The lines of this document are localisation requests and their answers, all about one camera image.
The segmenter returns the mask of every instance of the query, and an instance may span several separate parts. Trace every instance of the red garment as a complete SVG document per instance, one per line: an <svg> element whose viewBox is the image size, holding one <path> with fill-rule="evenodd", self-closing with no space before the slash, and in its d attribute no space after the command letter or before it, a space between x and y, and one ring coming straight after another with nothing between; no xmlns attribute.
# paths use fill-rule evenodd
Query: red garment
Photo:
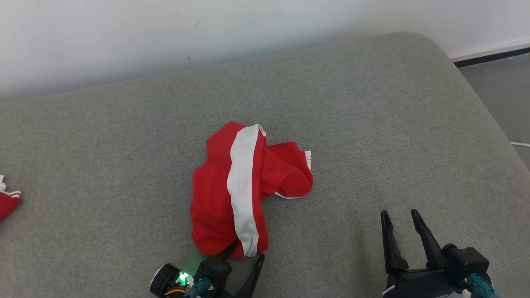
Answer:
<svg viewBox="0 0 530 298"><path fill-rule="evenodd" d="M19 205L20 191L6 192L2 183L4 176L0 175L0 220L3 220Z"/></svg>
<svg viewBox="0 0 530 298"><path fill-rule="evenodd" d="M199 251L217 255L239 239L233 258L268 247L261 200L298 198L313 188L311 151L295 142L266 146L258 124L230 122L206 141L208 160L193 172L191 236Z"/></svg>

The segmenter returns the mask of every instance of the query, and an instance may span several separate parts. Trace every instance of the gray fabric surface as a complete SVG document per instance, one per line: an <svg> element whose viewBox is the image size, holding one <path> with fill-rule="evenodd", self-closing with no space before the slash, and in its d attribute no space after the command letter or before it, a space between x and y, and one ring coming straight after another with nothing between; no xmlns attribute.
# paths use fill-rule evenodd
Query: gray fabric surface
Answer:
<svg viewBox="0 0 530 298"><path fill-rule="evenodd" d="M22 205L0 222L0 296L154 297L159 266L193 271L191 173L230 120L313 154L307 197L263 202L254 297L380 297L381 210L425 264L412 208L441 245L481 251L500 295L529 289L530 173L443 52L395 33L1 103ZM229 290L253 260L232 264Z"/></svg>

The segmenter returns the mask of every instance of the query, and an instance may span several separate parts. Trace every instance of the black strip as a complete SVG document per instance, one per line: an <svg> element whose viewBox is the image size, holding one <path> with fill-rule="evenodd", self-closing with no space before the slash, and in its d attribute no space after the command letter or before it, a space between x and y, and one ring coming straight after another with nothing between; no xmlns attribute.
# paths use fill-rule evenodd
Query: black strip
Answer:
<svg viewBox="0 0 530 298"><path fill-rule="evenodd" d="M462 61L455 62L455 66L460 68L460 67L464 67L464 66L470 66L470 65L475 65L475 64L479 64L479 63L484 63L484 62L495 61L495 60L509 58L509 57L514 57L514 56L519 56L519 55L523 55L523 54L526 54L526 53L529 53L529 52L530 52L530 48L526 48L526 49L520 49L520 50L509 51L509 52L504 52L504 53L498 53L498 54L493 54L493 55L487 55L487 56L483 56L483 57L478 57L478 58L473 58L473 59L468 59L468 60L462 60Z"/></svg>

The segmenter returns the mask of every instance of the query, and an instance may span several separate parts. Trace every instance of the green light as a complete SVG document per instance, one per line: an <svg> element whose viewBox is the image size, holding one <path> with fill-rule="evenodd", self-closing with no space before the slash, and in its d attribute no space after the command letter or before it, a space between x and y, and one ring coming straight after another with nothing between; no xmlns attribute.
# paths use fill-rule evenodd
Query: green light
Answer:
<svg viewBox="0 0 530 298"><path fill-rule="evenodd" d="M183 286L187 286L188 285L188 281L186 280L186 277L188 277L188 276L190 276L190 275L187 274L186 272L182 271L179 274L179 278L176 279L176 282L178 282L179 284L181 284Z"/></svg>

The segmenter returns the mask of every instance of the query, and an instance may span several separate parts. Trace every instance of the motor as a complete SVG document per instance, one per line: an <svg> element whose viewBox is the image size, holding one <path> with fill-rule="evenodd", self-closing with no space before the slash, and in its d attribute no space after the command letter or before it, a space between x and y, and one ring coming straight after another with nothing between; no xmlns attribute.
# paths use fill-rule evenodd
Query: motor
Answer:
<svg viewBox="0 0 530 298"><path fill-rule="evenodd" d="M420 213L413 209L411 215L427 256L425 269L409 270L388 212L383 210L381 227L388 274L383 298L498 298L486 273L490 262L483 255L472 247L459 249L451 243L440 248Z"/></svg>
<svg viewBox="0 0 530 298"><path fill-rule="evenodd" d="M226 260L238 244L239 241L235 241L218 256L203 260L195 277L171 264L162 266L155 273L149 290L159 298L251 298L265 255L260 255L241 289L231 294L225 290L226 279L232 272Z"/></svg>

